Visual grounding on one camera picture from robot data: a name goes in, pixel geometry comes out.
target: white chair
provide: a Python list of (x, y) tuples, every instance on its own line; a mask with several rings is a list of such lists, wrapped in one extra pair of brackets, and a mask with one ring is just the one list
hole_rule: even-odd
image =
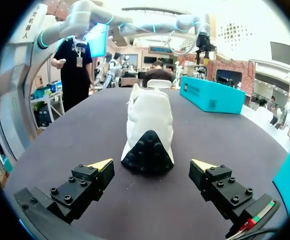
[(255, 111), (257, 120), (269, 123), (273, 119), (273, 113), (264, 107), (259, 107)]
[(171, 88), (171, 81), (161, 79), (151, 79), (147, 83), (147, 87), (154, 89), (169, 89)]

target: man in black shirt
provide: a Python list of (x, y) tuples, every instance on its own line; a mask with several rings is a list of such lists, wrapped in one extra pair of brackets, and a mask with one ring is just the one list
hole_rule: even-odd
[[(76, 39), (83, 39), (96, 24), (90, 24), (87, 32), (78, 34)], [(51, 65), (61, 70), (61, 82), (64, 95), (64, 109), (68, 111), (75, 105), (79, 104), (89, 96), (90, 84), (94, 84), (92, 80), (92, 58), (90, 46), (87, 43), (86, 48), (79, 51), (74, 44), (74, 39), (70, 38), (60, 45)]]
[(169, 72), (163, 69), (163, 63), (156, 61), (153, 63), (153, 69), (146, 72), (143, 79), (143, 88), (147, 87), (147, 83), (151, 79), (167, 80), (172, 82), (172, 76)]

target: cable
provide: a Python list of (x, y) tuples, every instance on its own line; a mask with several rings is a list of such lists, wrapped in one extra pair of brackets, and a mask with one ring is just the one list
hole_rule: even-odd
[(266, 233), (271, 233), (271, 232), (275, 233), (275, 232), (277, 232), (277, 231), (278, 231), (277, 228), (265, 228), (265, 229), (260, 229), (260, 230), (258, 230), (258, 231), (253, 232), (253, 233), (245, 234), (245, 235), (243, 235), (243, 236), (241, 236), (241, 237), (239, 237), (239, 238), (234, 238), (234, 240), (246, 240), (246, 239), (248, 239), (248, 238), (250, 238), (250, 237), (255, 237), (255, 236), (257, 236), (257, 235), (266, 234)]
[(196, 34), (196, 36), (195, 36), (195, 41), (193, 41), (193, 44), (192, 44), (191, 48), (190, 48), (189, 50), (187, 50), (186, 52), (183, 52), (183, 53), (175, 52), (174, 49), (170, 46), (170, 44), (169, 44), (169, 42), (170, 42), (170, 38), (171, 38), (171, 36), (176, 32), (175, 30), (172, 31), (172, 32), (170, 33), (170, 35), (169, 35), (169, 37), (168, 37), (168, 39), (167, 39), (167, 45), (168, 45), (168, 47), (169, 47), (170, 50), (171, 50), (174, 54), (176, 54), (176, 55), (186, 55), (186, 54), (188, 54), (188, 53), (189, 53), (190, 51), (192, 51), (193, 48), (195, 47), (196, 42), (197, 42), (197, 39), (198, 39), (198, 36), (199, 36), (201, 30), (202, 30), (204, 27), (206, 27), (206, 25), (203, 25), (203, 26), (201, 26), (201, 27), (199, 28), (199, 30), (198, 30), (198, 32), (197, 32), (197, 34)]

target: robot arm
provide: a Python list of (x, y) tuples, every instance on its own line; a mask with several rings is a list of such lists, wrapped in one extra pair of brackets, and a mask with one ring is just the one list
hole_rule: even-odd
[(129, 37), (136, 34), (168, 34), (173, 31), (181, 34), (186, 34), (195, 27), (195, 34), (210, 36), (210, 25), (208, 15), (202, 16), (182, 14), (177, 16), (175, 22), (157, 23), (157, 24), (122, 24), (120, 26), (120, 34), (123, 37)]
[(115, 65), (113, 62), (109, 63), (109, 70), (119, 70), (121, 65)]
[(86, 32), (89, 23), (107, 24), (113, 28), (132, 22), (130, 17), (113, 15), (90, 0), (80, 0), (70, 6), (65, 21), (57, 22), (39, 34), (38, 45), (45, 49), (59, 39)]

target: screw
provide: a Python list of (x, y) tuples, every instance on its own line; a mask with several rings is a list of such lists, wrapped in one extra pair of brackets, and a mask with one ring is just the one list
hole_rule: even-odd
[(38, 201), (37, 201), (37, 199), (35, 199), (35, 198), (33, 197), (32, 199), (30, 199), (30, 202), (31, 202), (32, 204), (36, 204)]
[(71, 203), (73, 201), (72, 197), (70, 195), (65, 195), (64, 200), (66, 203)]
[(246, 189), (247, 195), (251, 195), (252, 193), (253, 193), (253, 189), (251, 189), (250, 187)]
[(29, 206), (27, 204), (22, 204), (21, 207), (23, 208), (23, 210), (27, 210), (29, 208)]
[(87, 186), (87, 182), (85, 180), (80, 181), (80, 186), (86, 187)]
[(232, 184), (235, 182), (235, 180), (236, 179), (233, 176), (228, 179), (229, 183), (232, 183)]
[(58, 194), (58, 190), (55, 187), (52, 187), (50, 189), (50, 192), (51, 192), (52, 195), (57, 195)]
[(224, 182), (223, 181), (218, 181), (217, 182), (217, 187), (223, 187), (224, 186)]
[(235, 196), (233, 196), (232, 198), (231, 198), (231, 201), (233, 202), (233, 203), (238, 203), (239, 202), (239, 196), (238, 195), (235, 195)]
[(74, 183), (76, 180), (75, 180), (75, 178), (74, 178), (73, 176), (70, 176), (70, 177), (68, 178), (68, 181), (69, 181), (70, 183)]

